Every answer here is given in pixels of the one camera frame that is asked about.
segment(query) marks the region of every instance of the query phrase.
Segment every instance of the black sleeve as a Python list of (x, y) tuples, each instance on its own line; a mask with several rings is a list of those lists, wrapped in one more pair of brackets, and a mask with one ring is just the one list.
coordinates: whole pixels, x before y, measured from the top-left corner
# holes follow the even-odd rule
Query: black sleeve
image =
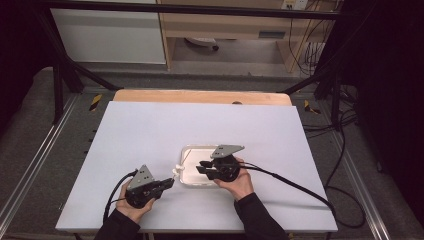
[(94, 240), (132, 240), (135, 239), (140, 225), (133, 222), (118, 210), (114, 210)]
[(234, 202), (249, 240), (288, 240), (284, 229), (269, 215), (256, 193)]

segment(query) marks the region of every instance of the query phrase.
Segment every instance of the white tabletop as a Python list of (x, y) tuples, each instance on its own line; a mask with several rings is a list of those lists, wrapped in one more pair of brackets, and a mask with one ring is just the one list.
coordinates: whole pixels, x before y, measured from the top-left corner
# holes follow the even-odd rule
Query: white tabletop
[[(182, 149), (191, 144), (243, 145), (235, 156), (326, 198), (295, 107), (110, 102), (56, 228), (97, 231), (107, 199), (124, 175), (146, 164), (157, 180), (172, 177)], [(286, 231), (337, 231), (319, 200), (264, 173), (250, 173), (255, 192)], [(179, 181), (140, 225), (145, 232), (243, 231), (226, 190)]]

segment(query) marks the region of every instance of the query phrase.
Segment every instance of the black stand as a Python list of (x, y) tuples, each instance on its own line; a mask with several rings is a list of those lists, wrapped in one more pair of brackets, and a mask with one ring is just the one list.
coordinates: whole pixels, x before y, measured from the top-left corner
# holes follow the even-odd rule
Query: black stand
[(51, 51), (49, 51), (50, 58), (53, 64), (53, 77), (54, 77), (54, 92), (55, 92), (55, 116), (53, 124), (56, 124), (63, 114), (63, 84), (65, 81), (69, 90), (73, 93), (81, 93), (84, 85), (78, 75), (82, 74), (94, 82), (109, 90), (119, 90), (122, 87), (117, 87), (106, 80), (100, 78), (78, 63), (74, 62), (66, 53), (65, 47), (58, 35), (57, 29), (54, 29), (47, 18), (47, 11), (50, 9), (37, 6), (33, 1), (22, 1), (21, 6), (25, 13), (32, 14), (35, 22), (29, 24), (38, 24), (42, 29), (45, 37), (47, 37), (48, 44)]
[(342, 82), (341, 75), (343, 69), (349, 63), (350, 57), (355, 51), (359, 50), (360, 43), (365, 42), (365, 37), (361, 34), (360, 30), (370, 17), (378, 1), (379, 0), (375, 0), (372, 4), (368, 4), (368, 2), (364, 1), (345, 1), (341, 10), (342, 13), (344, 9), (347, 11), (358, 11), (358, 9), (360, 9), (362, 17), (350, 22), (336, 22), (328, 38), (328, 41), (332, 41), (330, 45), (333, 45), (333, 49), (323, 52), (323, 54), (327, 54), (327, 61), (323, 63), (321, 57), (313, 76), (310, 76), (286, 90), (278, 92), (290, 95), (311, 83), (319, 82), (318, 87), (315, 89), (315, 98), (324, 99), (332, 91), (331, 123), (337, 131), (340, 127), (338, 116), (340, 106), (340, 85)]

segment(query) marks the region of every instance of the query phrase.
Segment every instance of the metal rail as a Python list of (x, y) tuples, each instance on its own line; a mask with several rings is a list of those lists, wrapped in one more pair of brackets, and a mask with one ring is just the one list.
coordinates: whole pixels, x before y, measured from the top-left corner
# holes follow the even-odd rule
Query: metal rail
[[(318, 103), (327, 123), (331, 124), (330, 109), (328, 107), (328, 104), (323, 103), (322, 101), (319, 101)], [(332, 134), (338, 150), (341, 151), (341, 134), (336, 131), (333, 131)], [(368, 225), (374, 235), (374, 238), (376, 240), (389, 240), (389, 232), (387, 231), (386, 226), (383, 220), (381, 219), (380, 213), (378, 212), (378, 209), (374, 204), (374, 200), (372, 199), (364, 181), (362, 180), (360, 173), (356, 169), (355, 163), (352, 157), (350, 156), (349, 150), (347, 148), (345, 149), (345, 155), (343, 157), (343, 166), (350, 180), (350, 183), (352, 184), (353, 190), (355, 191), (355, 195), (358, 198), (359, 202), (362, 204), (362, 207), (364, 208), (368, 220)]]
[(12, 195), (9, 197), (3, 209), (1, 210), (0, 239), (6, 233), (6, 230), (9, 227), (10, 223), (12, 222), (13, 217), (15, 216), (26, 194), (31, 188), (32, 183), (35, 180), (35, 177), (37, 176), (38, 172), (43, 166), (43, 163), (46, 160), (48, 154), (50, 153), (50, 150), (52, 149), (54, 143), (56, 142), (56, 139), (58, 138), (65, 123), (67, 122), (69, 116), (71, 115), (71, 112), (78, 98), (79, 98), (79, 94), (75, 94), (68, 99), (65, 105), (65, 111), (62, 118), (59, 120), (57, 124), (51, 127), (49, 133), (47, 134), (46, 138), (44, 139), (43, 143), (41, 144), (34, 158), (32, 159), (30, 165), (28, 166), (27, 170), (23, 174), (18, 185), (15, 187), (15, 190), (13, 191)]
[(205, 15), (228, 15), (228, 16), (320, 19), (320, 20), (352, 20), (352, 18), (360, 17), (359, 14), (340, 13), (340, 12), (317, 12), (317, 11), (301, 11), (301, 10), (284, 10), (284, 9), (173, 5), (173, 4), (116, 3), (116, 2), (93, 2), (93, 1), (73, 1), (73, 0), (66, 0), (66, 1), (39, 0), (37, 4), (47, 8), (118, 11), (118, 12), (181, 13), (181, 14), (205, 14)]

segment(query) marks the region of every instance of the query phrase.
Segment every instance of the person's arm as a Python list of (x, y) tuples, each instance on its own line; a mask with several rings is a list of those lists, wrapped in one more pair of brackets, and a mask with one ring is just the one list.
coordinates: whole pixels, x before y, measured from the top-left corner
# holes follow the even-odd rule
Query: person's arm
[[(237, 158), (237, 160), (240, 164), (243, 163), (242, 159)], [(288, 239), (284, 229), (271, 217), (254, 192), (250, 174), (246, 169), (240, 169), (237, 179), (233, 182), (224, 182), (218, 179), (214, 181), (219, 187), (227, 189), (233, 195), (234, 207), (243, 222), (248, 239)]]
[(116, 208), (110, 214), (106, 222), (99, 229), (94, 240), (132, 240), (135, 239), (139, 222), (145, 213), (153, 207), (155, 199), (151, 199), (146, 206), (141, 209), (130, 206), (125, 198), (125, 190), (130, 181), (122, 185), (119, 200), (116, 202)]

